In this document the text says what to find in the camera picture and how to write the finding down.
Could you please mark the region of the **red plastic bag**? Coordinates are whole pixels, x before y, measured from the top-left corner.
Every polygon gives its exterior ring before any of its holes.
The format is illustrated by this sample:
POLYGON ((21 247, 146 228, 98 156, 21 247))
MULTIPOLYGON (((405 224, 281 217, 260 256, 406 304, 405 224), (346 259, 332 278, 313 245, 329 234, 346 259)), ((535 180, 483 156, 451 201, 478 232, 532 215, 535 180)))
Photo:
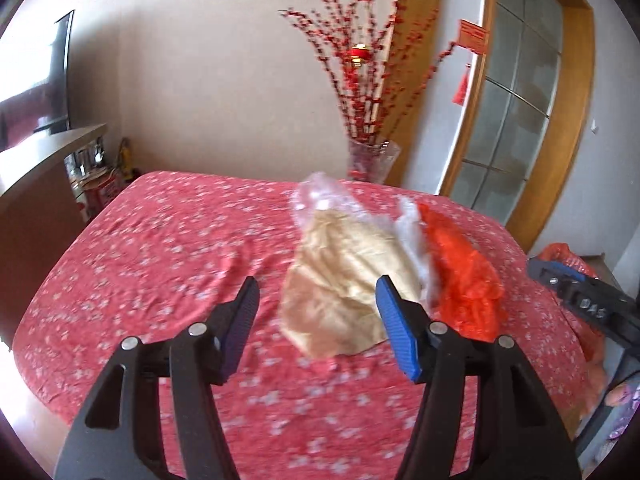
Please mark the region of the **red plastic bag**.
POLYGON ((425 204, 419 212, 439 281, 436 318, 465 338, 494 341, 506 320, 497 271, 451 219, 425 204))

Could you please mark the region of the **brown paper bag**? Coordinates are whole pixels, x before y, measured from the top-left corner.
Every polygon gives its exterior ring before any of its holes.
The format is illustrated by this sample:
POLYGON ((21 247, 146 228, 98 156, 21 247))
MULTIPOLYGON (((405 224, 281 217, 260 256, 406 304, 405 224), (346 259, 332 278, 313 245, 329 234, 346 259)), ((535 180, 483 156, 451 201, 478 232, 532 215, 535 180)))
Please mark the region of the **brown paper bag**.
POLYGON ((309 359, 354 356, 387 339, 375 301, 387 275, 402 298, 430 304, 435 283, 416 210, 398 220, 317 210, 286 272, 282 334, 309 359))

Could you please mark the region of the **clear plastic bag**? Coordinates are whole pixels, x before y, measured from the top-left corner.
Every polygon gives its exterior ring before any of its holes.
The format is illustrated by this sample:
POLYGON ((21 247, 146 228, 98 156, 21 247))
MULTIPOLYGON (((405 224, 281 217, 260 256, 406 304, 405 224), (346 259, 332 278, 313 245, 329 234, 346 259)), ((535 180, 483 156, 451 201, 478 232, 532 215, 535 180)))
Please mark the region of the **clear plastic bag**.
POLYGON ((323 172, 315 172, 294 188, 290 198, 292 216, 296 226, 304 232, 311 226, 312 218, 320 211, 334 211, 355 220, 367 228, 375 228, 393 237, 409 261, 409 268, 419 284, 418 302, 431 310, 437 297, 438 278, 433 261, 424 240, 418 205, 407 196, 396 196, 399 217, 393 220, 388 214, 375 214, 358 202, 346 184, 330 178, 323 172))

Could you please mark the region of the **frosted glass door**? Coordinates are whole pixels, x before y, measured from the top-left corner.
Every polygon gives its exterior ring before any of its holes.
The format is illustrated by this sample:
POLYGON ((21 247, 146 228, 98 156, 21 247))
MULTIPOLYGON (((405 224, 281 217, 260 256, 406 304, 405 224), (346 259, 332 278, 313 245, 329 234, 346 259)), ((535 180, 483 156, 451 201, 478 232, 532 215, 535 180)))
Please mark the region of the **frosted glass door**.
POLYGON ((558 202, 591 99, 587 0, 485 0, 489 49, 472 64, 439 191, 502 223, 529 252, 558 202))

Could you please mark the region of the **red floral tablecloth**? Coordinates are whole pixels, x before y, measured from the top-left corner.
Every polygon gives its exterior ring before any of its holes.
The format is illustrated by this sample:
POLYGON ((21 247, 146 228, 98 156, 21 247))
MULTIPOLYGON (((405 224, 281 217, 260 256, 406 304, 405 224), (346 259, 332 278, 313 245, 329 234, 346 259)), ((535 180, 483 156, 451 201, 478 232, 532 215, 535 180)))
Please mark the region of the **red floral tablecloth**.
POLYGON ((280 290, 299 239, 292 189, 183 172, 134 181, 66 250, 23 316, 13 354, 27 387, 70 422, 121 340, 175 336, 254 276, 250 340, 215 393, 240 475, 393 478, 422 390, 390 346, 311 361, 280 333, 280 290))

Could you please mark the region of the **clear glass vase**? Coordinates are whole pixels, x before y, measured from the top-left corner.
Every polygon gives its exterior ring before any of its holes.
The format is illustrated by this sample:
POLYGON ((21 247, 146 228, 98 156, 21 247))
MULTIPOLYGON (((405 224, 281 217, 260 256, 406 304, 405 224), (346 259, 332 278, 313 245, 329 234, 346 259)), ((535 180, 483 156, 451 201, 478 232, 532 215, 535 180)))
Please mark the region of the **clear glass vase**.
POLYGON ((383 184, 390 174, 401 148, 385 140, 381 144, 367 144, 350 140, 347 177, 353 181, 383 184))

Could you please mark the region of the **brown TV cabinet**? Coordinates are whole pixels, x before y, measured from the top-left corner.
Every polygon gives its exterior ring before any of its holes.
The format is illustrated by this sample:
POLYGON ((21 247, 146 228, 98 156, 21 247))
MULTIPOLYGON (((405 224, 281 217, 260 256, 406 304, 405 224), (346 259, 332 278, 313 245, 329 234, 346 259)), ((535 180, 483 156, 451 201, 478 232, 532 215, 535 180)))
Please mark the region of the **brown TV cabinet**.
POLYGON ((1 153, 1 340, 13 339, 32 298, 84 229, 64 159, 107 133, 99 124, 40 132, 1 153))

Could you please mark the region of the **red hanging fu ornament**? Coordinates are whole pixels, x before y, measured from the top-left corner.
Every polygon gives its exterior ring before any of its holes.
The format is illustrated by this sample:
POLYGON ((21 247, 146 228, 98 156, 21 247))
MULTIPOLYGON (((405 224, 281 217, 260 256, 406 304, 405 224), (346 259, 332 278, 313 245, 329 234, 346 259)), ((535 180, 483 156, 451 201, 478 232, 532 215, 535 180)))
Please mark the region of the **red hanging fu ornament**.
POLYGON ((469 61, 465 64, 465 70, 457 92, 452 99, 454 104, 462 106, 466 100, 466 94, 469 89, 473 58, 485 55, 488 50, 487 29, 468 20, 460 20, 456 47, 468 51, 470 56, 469 61))

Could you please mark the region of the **red berry branch bouquet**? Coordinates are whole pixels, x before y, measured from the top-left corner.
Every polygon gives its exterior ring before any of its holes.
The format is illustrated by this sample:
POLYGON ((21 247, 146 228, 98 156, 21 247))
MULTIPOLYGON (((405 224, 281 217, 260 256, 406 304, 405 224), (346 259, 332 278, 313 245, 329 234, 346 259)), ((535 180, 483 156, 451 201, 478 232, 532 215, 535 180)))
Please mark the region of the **red berry branch bouquet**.
POLYGON ((289 6, 279 15, 302 33, 328 75, 348 143, 397 144, 400 124, 456 50, 451 41, 427 66, 418 61, 439 10, 410 20, 409 0, 393 0, 390 14, 380 21, 375 0, 320 2, 320 11, 289 6))

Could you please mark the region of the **black television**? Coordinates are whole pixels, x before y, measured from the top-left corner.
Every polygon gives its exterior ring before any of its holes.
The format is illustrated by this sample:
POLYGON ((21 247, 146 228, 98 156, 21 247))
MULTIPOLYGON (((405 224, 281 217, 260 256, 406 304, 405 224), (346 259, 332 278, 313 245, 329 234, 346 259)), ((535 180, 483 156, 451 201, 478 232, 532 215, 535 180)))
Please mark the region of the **black television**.
POLYGON ((1 39, 1 148, 70 128, 68 64, 74 11, 31 22, 1 39))

